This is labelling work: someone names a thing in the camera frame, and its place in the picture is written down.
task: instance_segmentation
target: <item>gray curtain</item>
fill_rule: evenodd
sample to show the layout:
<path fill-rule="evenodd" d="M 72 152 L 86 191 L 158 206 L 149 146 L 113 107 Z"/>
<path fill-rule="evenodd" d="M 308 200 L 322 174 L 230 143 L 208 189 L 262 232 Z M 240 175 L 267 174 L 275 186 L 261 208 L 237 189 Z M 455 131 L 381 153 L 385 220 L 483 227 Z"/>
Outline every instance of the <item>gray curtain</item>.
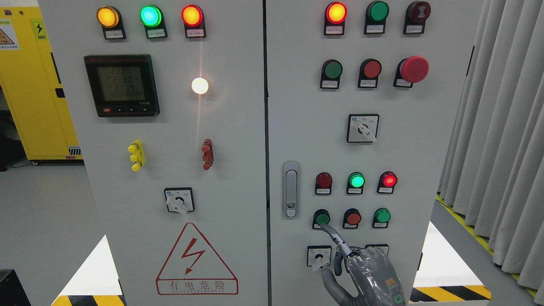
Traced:
<path fill-rule="evenodd" d="M 487 0 L 439 186 L 544 304 L 544 7 Z"/>

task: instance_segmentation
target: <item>white indicator light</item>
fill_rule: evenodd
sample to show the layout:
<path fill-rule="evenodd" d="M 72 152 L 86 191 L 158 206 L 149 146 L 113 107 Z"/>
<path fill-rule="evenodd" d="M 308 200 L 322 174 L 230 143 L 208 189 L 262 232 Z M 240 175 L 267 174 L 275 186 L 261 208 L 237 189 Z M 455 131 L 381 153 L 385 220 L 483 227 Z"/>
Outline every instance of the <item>white indicator light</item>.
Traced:
<path fill-rule="evenodd" d="M 204 78 L 198 77 L 191 83 L 191 88 L 196 94 L 203 95 L 208 92 L 208 81 Z"/>

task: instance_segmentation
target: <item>lightning bolt symbol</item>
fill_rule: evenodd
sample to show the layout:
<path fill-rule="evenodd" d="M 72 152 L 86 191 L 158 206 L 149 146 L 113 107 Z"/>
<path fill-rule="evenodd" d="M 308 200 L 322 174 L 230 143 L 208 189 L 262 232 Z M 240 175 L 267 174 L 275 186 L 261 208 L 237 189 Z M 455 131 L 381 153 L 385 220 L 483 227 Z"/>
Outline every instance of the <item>lightning bolt symbol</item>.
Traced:
<path fill-rule="evenodd" d="M 181 258 L 185 258 L 185 257 L 190 257 L 190 256 L 193 256 L 193 255 L 196 255 L 198 254 L 198 256 L 196 257 L 195 261 L 193 261 L 193 264 L 188 267 L 187 269 L 185 269 L 185 275 L 189 274 L 189 272 L 191 272 L 193 269 L 191 269 L 195 263 L 200 259 L 200 257 L 204 254 L 204 252 L 206 250 L 202 250 L 202 251 L 198 251 L 198 252 L 194 252 L 194 253 L 191 253 L 191 254 L 188 254 L 189 253 L 189 250 L 191 250 L 191 248 L 195 245 L 196 243 L 196 238 L 193 238 L 191 240 L 191 242 L 189 242 L 189 245 L 187 246 L 187 249 L 185 249 L 185 252 L 183 252 L 183 255 L 181 255 Z"/>

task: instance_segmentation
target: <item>warning sticker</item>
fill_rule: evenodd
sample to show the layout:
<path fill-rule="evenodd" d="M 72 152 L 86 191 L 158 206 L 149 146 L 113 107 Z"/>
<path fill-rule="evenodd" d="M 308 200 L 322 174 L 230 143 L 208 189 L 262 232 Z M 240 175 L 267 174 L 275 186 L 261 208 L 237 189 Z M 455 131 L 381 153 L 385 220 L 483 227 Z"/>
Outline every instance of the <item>warning sticker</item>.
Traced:
<path fill-rule="evenodd" d="M 0 50 L 20 50 L 11 19 L 0 19 Z"/>
<path fill-rule="evenodd" d="M 187 223 L 155 280 L 160 295 L 237 295 L 238 279 L 194 223 Z"/>
<path fill-rule="evenodd" d="M 38 40 L 47 40 L 47 32 L 45 31 L 44 21 L 42 19 L 31 19 L 34 34 Z"/>

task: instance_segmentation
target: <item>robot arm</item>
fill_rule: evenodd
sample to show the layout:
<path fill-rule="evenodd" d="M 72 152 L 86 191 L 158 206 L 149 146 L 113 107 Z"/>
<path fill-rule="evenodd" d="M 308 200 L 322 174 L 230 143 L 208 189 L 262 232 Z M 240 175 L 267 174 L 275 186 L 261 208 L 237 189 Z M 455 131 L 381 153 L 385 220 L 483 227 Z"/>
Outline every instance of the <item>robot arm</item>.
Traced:
<path fill-rule="evenodd" d="M 321 225 L 332 240 L 338 245 L 338 253 L 342 256 L 351 280 L 359 295 L 351 296 L 346 289 L 336 282 L 329 269 L 322 270 L 325 288 L 340 306 L 402 306 L 405 305 L 404 293 L 397 273 L 389 258 L 379 248 L 351 248 L 329 225 Z M 340 267 L 335 266 L 339 275 Z"/>

